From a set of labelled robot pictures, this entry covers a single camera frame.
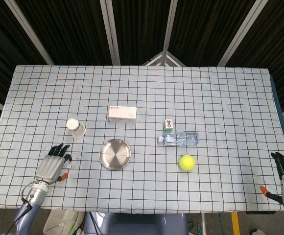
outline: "white cup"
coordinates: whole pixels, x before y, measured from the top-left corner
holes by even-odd
[[[70,118],[66,122],[66,127],[68,128],[68,130],[70,130],[74,138],[81,138],[85,134],[84,125],[81,122],[79,122],[77,119]]]

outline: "small box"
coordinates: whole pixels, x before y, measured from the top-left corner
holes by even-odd
[[[166,119],[165,120],[165,125],[164,125],[164,131],[165,132],[171,132],[173,128],[172,120],[171,119]]]
[[[137,121],[137,107],[109,106],[108,119],[110,122]]]

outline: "bottle cap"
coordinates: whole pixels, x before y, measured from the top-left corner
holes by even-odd
[[[158,136],[157,141],[158,141],[158,143],[162,143],[163,142],[163,136]]]
[[[70,118],[67,123],[66,123],[66,127],[70,130],[70,131],[75,131],[76,129],[78,129],[79,127],[79,121],[77,119],[74,118]]]

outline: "cable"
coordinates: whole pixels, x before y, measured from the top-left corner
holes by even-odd
[[[190,221],[190,222],[188,223],[188,226],[189,226],[189,231],[190,231],[191,229],[193,229],[194,223],[193,223],[192,221]]]
[[[92,223],[93,223],[93,225],[94,225],[94,228],[95,228],[95,232],[96,232],[96,234],[98,235],[98,232],[97,232],[97,229],[96,229],[96,222],[95,222],[95,220],[94,220],[94,218],[93,218],[93,215],[92,215],[92,213],[91,212],[89,212],[90,213],[90,216],[91,216],[91,220],[92,220]]]
[[[37,182],[37,181],[32,181],[32,182],[30,182],[29,184],[27,184],[27,185],[23,188],[23,190],[21,191],[21,194],[20,194],[20,199],[21,199],[21,200],[23,200],[23,198],[24,198],[24,190],[25,190],[25,188],[28,187],[30,184],[34,184],[34,183],[38,183],[38,182]]]
[[[15,226],[15,224],[18,222],[18,220],[20,220],[25,214],[27,214],[32,209],[32,206],[30,204],[27,204],[26,207],[27,207],[27,209],[24,212],[22,212],[22,214],[15,220],[15,222],[9,228],[8,232],[5,233],[5,235],[8,235],[10,230]]]
[[[33,184],[33,183],[37,183],[37,181],[32,181],[30,182],[29,184],[27,184],[23,190],[21,191],[20,193],[20,199],[24,202],[24,204],[26,205],[26,210],[24,212],[22,212],[22,214],[15,220],[15,222],[12,224],[12,226],[9,228],[8,232],[5,233],[5,235],[8,235],[8,233],[10,232],[10,230],[15,226],[15,224],[18,222],[18,220],[20,220],[25,214],[27,214],[31,209],[32,209],[32,206],[29,204],[29,202],[27,200],[25,200],[24,198],[24,190],[26,187],[28,187],[30,184]]]
[[[77,234],[78,230],[81,228],[81,225],[82,225],[82,223],[83,223],[83,221],[84,221],[84,219],[85,219],[86,214],[87,214],[87,213],[84,214],[83,220],[81,221],[79,227],[73,232],[72,235],[76,235],[76,234]]]
[[[102,216],[99,212],[96,212],[96,214],[98,214],[99,216],[101,216],[102,218],[104,218],[104,216]]]
[[[218,216],[219,216],[219,221],[220,221],[220,226],[221,226],[222,235],[225,235],[225,231],[224,231],[224,228],[223,228],[223,226],[222,226],[222,221],[221,221],[220,213],[218,213]]]

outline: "yellow pole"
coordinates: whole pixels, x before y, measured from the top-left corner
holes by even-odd
[[[234,235],[240,235],[238,213],[236,211],[231,212],[232,228],[234,230]]]

